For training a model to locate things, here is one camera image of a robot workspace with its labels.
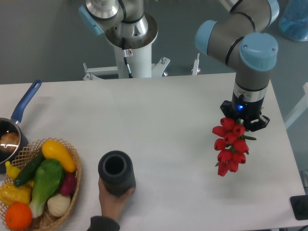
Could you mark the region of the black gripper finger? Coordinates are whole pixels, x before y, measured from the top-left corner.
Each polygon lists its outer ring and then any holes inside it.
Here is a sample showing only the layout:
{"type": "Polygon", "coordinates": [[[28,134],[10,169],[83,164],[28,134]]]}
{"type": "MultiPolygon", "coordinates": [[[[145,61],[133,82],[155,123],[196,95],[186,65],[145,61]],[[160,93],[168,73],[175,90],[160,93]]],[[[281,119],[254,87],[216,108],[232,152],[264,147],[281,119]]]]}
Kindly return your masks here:
{"type": "Polygon", "coordinates": [[[245,128],[246,128],[246,131],[258,131],[258,130],[265,128],[269,122],[270,122],[270,119],[267,116],[260,115],[258,119],[249,121],[246,124],[245,128]]]}
{"type": "Polygon", "coordinates": [[[235,118],[235,112],[230,101],[225,100],[221,104],[220,109],[226,118],[235,118]]]}

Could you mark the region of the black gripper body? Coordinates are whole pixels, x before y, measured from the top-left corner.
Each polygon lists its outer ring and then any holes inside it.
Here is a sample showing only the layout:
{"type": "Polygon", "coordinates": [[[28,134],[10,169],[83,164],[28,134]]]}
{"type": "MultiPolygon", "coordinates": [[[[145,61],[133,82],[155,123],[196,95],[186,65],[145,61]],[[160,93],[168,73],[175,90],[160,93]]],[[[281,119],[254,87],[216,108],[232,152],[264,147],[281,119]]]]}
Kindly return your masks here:
{"type": "Polygon", "coordinates": [[[260,115],[262,115],[261,108],[263,101],[264,98],[259,101],[248,102],[245,101],[243,94],[237,97],[233,93],[231,100],[232,107],[235,112],[235,118],[233,118],[233,120],[236,122],[242,121],[242,124],[245,127],[249,121],[258,119],[260,115]]]}

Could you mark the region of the dark grey sleeve forearm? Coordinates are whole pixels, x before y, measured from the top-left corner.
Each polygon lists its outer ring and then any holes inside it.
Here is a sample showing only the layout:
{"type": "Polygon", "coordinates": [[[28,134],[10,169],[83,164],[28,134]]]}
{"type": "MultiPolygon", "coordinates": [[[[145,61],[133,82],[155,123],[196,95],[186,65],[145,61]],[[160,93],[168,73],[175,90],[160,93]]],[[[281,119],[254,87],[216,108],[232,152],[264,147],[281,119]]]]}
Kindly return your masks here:
{"type": "Polygon", "coordinates": [[[90,218],[90,226],[87,231],[119,231],[120,225],[113,219],[104,216],[90,218]]]}

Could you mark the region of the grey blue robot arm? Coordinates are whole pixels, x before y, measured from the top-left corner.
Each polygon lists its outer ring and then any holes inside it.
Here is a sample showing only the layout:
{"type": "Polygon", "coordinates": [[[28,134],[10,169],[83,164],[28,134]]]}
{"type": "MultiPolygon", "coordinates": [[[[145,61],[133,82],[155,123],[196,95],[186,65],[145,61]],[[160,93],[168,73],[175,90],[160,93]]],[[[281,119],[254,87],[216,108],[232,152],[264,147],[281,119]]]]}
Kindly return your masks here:
{"type": "MultiPolygon", "coordinates": [[[[195,46],[235,71],[232,100],[220,108],[257,131],[269,123],[261,108],[278,52],[276,39],[263,30],[277,18],[279,5],[275,0],[224,0],[222,5],[231,17],[222,24],[202,23],[195,46]]],[[[78,12],[91,32],[105,34],[113,46],[120,78],[162,76],[167,62],[152,65],[158,26],[142,0],[88,0],[78,12]]]]}

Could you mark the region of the person's hand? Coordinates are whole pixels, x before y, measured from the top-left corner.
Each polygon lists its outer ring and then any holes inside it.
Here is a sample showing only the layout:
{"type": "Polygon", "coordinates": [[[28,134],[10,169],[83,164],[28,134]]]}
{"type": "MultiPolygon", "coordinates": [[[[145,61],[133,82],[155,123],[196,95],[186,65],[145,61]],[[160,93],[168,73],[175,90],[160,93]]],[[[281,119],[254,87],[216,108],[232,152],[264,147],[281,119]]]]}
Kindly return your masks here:
{"type": "Polygon", "coordinates": [[[101,205],[101,214],[104,217],[117,221],[120,218],[126,202],[132,196],[135,188],[128,189],[122,196],[117,197],[111,194],[105,187],[103,180],[99,178],[99,201],[101,205]]]}

